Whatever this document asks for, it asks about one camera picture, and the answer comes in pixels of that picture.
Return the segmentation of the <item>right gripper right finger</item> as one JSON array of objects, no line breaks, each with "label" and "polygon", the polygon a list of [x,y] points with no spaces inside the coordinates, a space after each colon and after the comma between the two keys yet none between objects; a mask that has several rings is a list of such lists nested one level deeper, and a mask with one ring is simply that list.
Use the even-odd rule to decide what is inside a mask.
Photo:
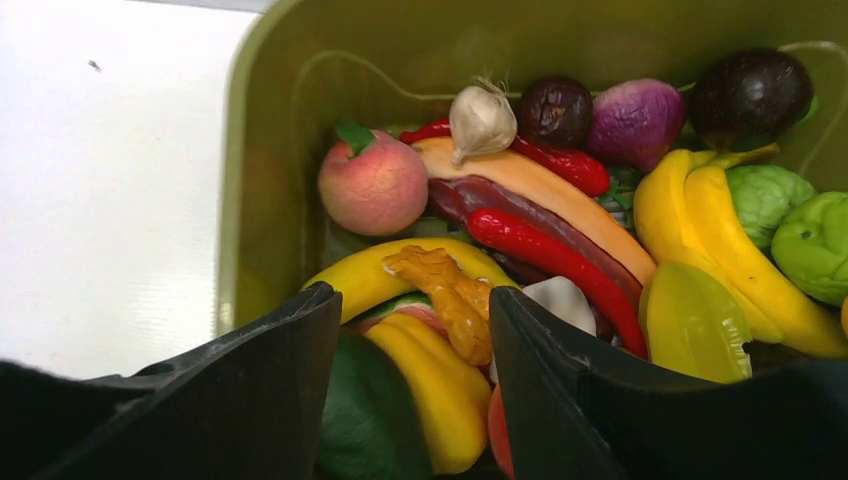
[{"label": "right gripper right finger", "polygon": [[723,385],[561,321],[511,287],[491,329],[519,479],[843,479],[847,366],[796,362]]}]

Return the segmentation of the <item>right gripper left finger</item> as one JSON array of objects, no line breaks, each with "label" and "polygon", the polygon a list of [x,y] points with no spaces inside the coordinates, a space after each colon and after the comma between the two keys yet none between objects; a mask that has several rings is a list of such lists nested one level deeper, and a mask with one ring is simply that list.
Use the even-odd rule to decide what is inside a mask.
[{"label": "right gripper left finger", "polygon": [[1,365],[5,479],[309,479],[341,296],[326,283],[124,377]]}]

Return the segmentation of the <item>white toy garlic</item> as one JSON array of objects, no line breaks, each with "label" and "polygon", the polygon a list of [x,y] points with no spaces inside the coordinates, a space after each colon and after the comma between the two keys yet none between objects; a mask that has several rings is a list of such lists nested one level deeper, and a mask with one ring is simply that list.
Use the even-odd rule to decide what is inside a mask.
[{"label": "white toy garlic", "polygon": [[448,121],[454,165],[461,166],[469,157],[506,150],[515,140],[517,119],[503,87],[478,75],[474,84],[453,99]]}]

